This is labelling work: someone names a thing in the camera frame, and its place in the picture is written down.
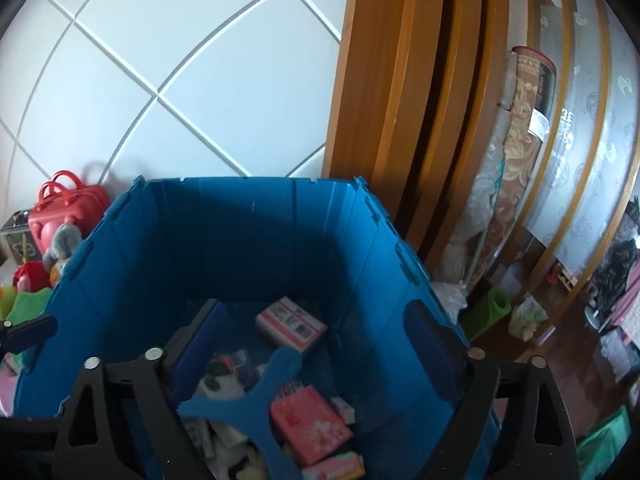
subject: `red and white box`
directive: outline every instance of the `red and white box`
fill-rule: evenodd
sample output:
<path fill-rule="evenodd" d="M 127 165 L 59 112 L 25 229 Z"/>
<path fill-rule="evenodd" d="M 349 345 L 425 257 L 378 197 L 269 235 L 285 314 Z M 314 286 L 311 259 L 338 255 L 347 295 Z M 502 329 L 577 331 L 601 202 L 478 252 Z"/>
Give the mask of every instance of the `red and white box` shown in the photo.
<path fill-rule="evenodd" d="M 322 460 L 353 437 L 313 386 L 274 400 L 269 413 L 305 466 Z"/>
<path fill-rule="evenodd" d="M 326 332 L 326 325 L 284 296 L 255 319 L 258 331 L 277 346 L 304 353 Z"/>

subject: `rolled green mat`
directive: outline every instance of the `rolled green mat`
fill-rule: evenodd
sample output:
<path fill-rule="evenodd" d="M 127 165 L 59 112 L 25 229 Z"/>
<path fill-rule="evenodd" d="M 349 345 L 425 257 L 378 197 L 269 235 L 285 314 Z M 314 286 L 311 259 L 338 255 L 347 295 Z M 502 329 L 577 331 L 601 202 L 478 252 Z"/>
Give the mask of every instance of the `rolled green mat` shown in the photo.
<path fill-rule="evenodd" d="M 501 288 L 489 289 L 480 301 L 460 316 L 460 326 L 466 338 L 473 341 L 511 312 L 511 301 Z"/>

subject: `small box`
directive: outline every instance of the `small box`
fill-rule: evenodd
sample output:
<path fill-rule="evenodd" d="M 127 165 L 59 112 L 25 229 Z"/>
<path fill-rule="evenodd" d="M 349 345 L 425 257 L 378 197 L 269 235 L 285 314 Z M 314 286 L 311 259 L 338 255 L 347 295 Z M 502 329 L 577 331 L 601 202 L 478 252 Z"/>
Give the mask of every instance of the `small box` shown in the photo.
<path fill-rule="evenodd" d="M 277 346 L 304 353 L 326 332 L 326 325 L 286 296 L 258 314 L 258 331 Z"/>
<path fill-rule="evenodd" d="M 19 266 L 25 262 L 39 262 L 42 254 L 38 250 L 28 225 L 29 210 L 16 211 L 2 228 L 0 240 L 2 250 L 8 258 L 12 256 Z"/>
<path fill-rule="evenodd" d="M 302 470 L 303 480 L 356 480 L 365 474 L 362 457 L 353 451 L 322 460 Z"/>
<path fill-rule="evenodd" d="M 356 423 L 356 410 L 342 397 L 332 397 L 331 405 L 347 426 Z"/>
<path fill-rule="evenodd" d="M 274 400 L 269 412 L 304 465 L 315 464 L 353 437 L 313 386 Z"/>

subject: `colorful package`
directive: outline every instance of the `colorful package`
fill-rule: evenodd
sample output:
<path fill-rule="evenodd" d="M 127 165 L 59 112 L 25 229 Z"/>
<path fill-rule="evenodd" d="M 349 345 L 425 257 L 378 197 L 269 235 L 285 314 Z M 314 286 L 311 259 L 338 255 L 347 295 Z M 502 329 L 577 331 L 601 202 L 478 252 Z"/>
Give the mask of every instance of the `colorful package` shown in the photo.
<path fill-rule="evenodd" d="M 320 339 L 326 325 L 286 296 L 258 314 L 256 327 L 277 346 L 304 353 Z"/>
<path fill-rule="evenodd" d="M 362 457 L 350 452 L 337 455 L 302 470 L 303 480 L 355 480 L 365 475 Z"/>
<path fill-rule="evenodd" d="M 274 400 L 269 412 L 304 465 L 315 464 L 353 437 L 313 386 Z"/>

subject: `red bag handle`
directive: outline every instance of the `red bag handle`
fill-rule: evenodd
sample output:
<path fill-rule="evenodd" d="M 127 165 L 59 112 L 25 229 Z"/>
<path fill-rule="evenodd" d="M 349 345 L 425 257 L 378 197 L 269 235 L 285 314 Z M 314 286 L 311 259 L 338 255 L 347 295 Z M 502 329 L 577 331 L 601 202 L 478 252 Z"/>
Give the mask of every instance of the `red bag handle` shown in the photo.
<path fill-rule="evenodd" d="M 45 191 L 47 189 L 49 189 L 49 192 L 50 192 L 51 189 L 59 189 L 60 193 L 62 193 L 62 196 L 65 198 L 65 205 L 66 206 L 69 206 L 74 202 L 73 195 L 71 195 L 71 192 L 66 187 L 64 187 L 59 182 L 54 182 L 52 180 L 49 180 L 48 182 L 45 182 L 44 184 L 42 184 L 42 186 L 40 186 L 40 190 L 38 192 L 38 202 L 36 204 L 36 210 L 37 211 L 41 211 L 45 206 L 44 193 L 45 193 Z"/>
<path fill-rule="evenodd" d="M 51 181 L 55 182 L 58 180 L 58 178 L 60 176 L 66 176 L 68 177 L 76 186 L 76 189 L 83 189 L 86 186 L 84 185 L 84 182 L 82 180 L 80 180 L 80 177 L 78 177 L 73 171 L 69 171 L 69 170 L 60 170 L 57 171 L 53 177 L 51 177 Z"/>

